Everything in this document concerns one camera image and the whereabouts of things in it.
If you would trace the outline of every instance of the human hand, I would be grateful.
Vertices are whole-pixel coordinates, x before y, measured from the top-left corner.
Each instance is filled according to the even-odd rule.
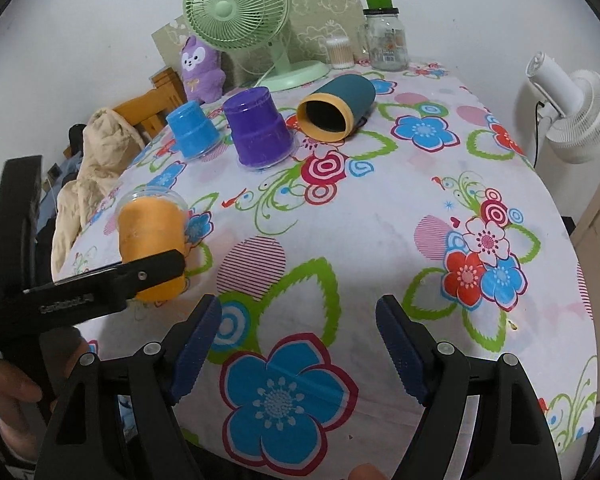
[[[76,361],[89,351],[84,339],[67,361],[64,376],[68,377]],[[29,431],[22,415],[20,402],[32,403],[42,399],[42,390],[23,371],[10,362],[0,359],[0,436],[4,443],[25,460],[34,462],[41,442]]]
[[[387,478],[375,466],[361,464],[351,470],[347,480],[387,480]]]

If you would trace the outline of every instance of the white fan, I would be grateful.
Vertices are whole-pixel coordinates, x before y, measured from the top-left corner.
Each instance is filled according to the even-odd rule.
[[[576,70],[567,75],[544,52],[526,67],[531,84],[547,99],[538,111],[538,153],[546,137],[555,154],[569,164],[600,155],[600,74]]]

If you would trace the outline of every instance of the fan grille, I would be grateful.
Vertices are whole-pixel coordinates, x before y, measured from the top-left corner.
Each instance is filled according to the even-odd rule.
[[[218,50],[267,43],[285,24],[288,9],[289,0],[183,1],[192,32]]]
[[[600,75],[577,70],[571,79],[584,94],[580,111],[555,121],[546,138],[561,160],[578,164],[600,153]]]

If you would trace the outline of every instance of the fan power cord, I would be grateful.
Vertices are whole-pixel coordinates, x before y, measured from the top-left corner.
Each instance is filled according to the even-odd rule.
[[[534,168],[536,167],[536,164],[538,163],[538,144],[539,144],[539,137],[540,137],[540,135],[538,134],[538,126],[540,124],[540,121],[538,120],[538,108],[539,107],[544,108],[544,103],[542,101],[538,101],[536,103],[536,156],[534,158]]]
[[[49,179],[49,176],[46,176],[46,181],[49,184],[49,192],[51,193],[51,198],[54,199],[54,207],[56,208],[56,214],[58,214],[58,199],[56,198],[56,194],[54,193],[54,186],[53,184],[51,184],[51,179]]]

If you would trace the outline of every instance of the beige blanket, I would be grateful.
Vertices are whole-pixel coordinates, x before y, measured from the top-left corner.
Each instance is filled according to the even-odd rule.
[[[58,193],[58,218],[51,249],[54,280],[80,231],[144,147],[136,129],[108,108],[92,115],[83,136],[84,158],[78,177]]]

